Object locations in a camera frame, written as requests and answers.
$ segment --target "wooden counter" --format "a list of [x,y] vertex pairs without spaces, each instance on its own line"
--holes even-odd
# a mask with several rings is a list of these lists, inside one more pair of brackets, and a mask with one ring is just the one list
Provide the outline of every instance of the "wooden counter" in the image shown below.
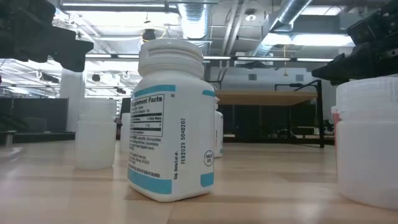
[[216,90],[219,105],[292,106],[317,97],[316,92]]

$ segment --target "ceiling light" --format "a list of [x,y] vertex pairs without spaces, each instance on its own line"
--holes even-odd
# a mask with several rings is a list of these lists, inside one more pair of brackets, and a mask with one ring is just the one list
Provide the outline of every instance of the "ceiling light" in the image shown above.
[[246,16],[246,20],[247,20],[247,21],[256,20],[256,16],[255,16],[255,15],[248,15],[248,16]]
[[204,56],[203,59],[205,60],[231,60],[229,56]]
[[289,45],[292,43],[292,39],[290,38],[289,35],[286,34],[270,33],[266,35],[266,37],[262,40],[261,43],[264,45],[277,45],[277,44]]
[[36,71],[36,78],[42,78],[42,77],[43,77],[42,71]]
[[238,57],[237,60],[257,61],[257,62],[288,62],[288,61],[290,61],[290,58],[278,58],[278,57]]
[[134,39],[140,39],[141,36],[105,36],[105,37],[93,37],[96,40],[105,40],[105,41],[125,41],[125,40],[134,40]]
[[255,9],[248,9],[246,10],[245,14],[246,14],[246,20],[247,21],[253,21],[256,19],[256,16],[254,15],[254,13],[256,12]]
[[125,80],[130,79],[130,74],[129,74],[129,72],[123,73],[123,78],[124,78]]
[[333,59],[328,58],[298,58],[298,62],[331,62]]
[[101,77],[100,77],[100,75],[98,75],[98,74],[94,74],[94,75],[91,77],[91,79],[92,79],[94,82],[99,82],[99,81],[101,80]]
[[139,55],[118,55],[118,58],[134,58],[134,59],[139,59]]
[[23,88],[18,87],[8,87],[8,89],[13,93],[28,94],[29,92]]
[[111,58],[110,54],[86,54],[86,58]]
[[3,82],[3,83],[6,82],[6,83],[10,83],[10,84],[17,84],[16,82],[14,82],[14,81],[12,81],[12,80],[9,80],[9,79],[7,79],[7,78],[3,78],[3,79],[2,79],[2,82]]
[[130,7],[130,6],[139,6],[139,7],[164,7],[164,4],[136,4],[136,3],[63,3],[62,6],[94,6],[94,7]]
[[299,34],[293,37],[292,44],[303,46],[355,46],[352,38],[340,34]]

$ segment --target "ventilation duct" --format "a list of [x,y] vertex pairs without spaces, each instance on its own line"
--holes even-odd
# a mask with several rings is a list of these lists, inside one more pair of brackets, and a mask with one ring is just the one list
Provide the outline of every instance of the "ventilation duct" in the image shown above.
[[267,16],[264,22],[264,27],[266,28],[264,34],[266,37],[257,48],[252,51],[251,56],[265,57],[274,46],[274,44],[267,42],[268,33],[282,27],[288,27],[288,29],[283,28],[283,30],[293,28],[294,21],[311,2],[312,0],[283,0],[276,14]]
[[184,38],[199,40],[194,44],[207,53],[209,43],[200,40],[207,36],[210,5],[199,3],[178,4]]

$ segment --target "fluorescent light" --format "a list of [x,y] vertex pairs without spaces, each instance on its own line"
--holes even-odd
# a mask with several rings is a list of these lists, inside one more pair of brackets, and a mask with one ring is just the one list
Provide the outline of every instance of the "fluorescent light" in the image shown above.
[[341,6],[307,6],[301,15],[337,16],[340,12]]
[[130,96],[116,96],[116,95],[85,95],[86,98],[114,98],[114,99],[123,99],[129,98]]
[[261,43],[264,45],[277,45],[277,44],[289,45],[292,43],[292,39],[290,38],[289,35],[270,33],[266,35],[266,37],[262,40]]
[[204,56],[205,60],[231,60],[231,57],[228,56]]
[[63,3],[62,6],[94,6],[94,7],[130,7],[130,6],[140,6],[140,7],[164,7],[163,4],[136,4],[136,3]]
[[23,88],[19,88],[19,87],[8,87],[8,89],[13,92],[13,93],[20,93],[20,94],[29,94],[28,91],[26,91]]
[[110,54],[86,54],[86,58],[111,58]]
[[137,36],[137,37],[129,37],[129,36],[126,36],[126,37],[123,37],[123,36],[114,36],[114,37],[112,37],[112,36],[105,36],[105,37],[93,37],[94,39],[97,39],[97,40],[105,40],[105,41],[125,41],[125,40],[134,40],[134,39],[140,39],[141,38],[141,36]]
[[10,84],[17,84],[16,82],[9,80],[7,78],[2,78],[2,82],[10,83]]
[[328,58],[298,58],[298,62],[331,62],[333,59]]
[[139,55],[118,55],[118,58],[135,58],[135,59],[139,59]]
[[237,60],[257,61],[257,62],[288,62],[290,58],[278,57],[238,57]]
[[355,46],[348,35],[340,34],[299,34],[293,37],[292,44],[303,46]]

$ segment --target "pillar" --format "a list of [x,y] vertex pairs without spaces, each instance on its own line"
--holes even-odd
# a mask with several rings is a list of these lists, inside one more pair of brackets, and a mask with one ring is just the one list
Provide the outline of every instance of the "pillar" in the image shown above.
[[60,98],[68,98],[67,131],[76,131],[79,118],[79,105],[85,97],[86,73],[62,69]]

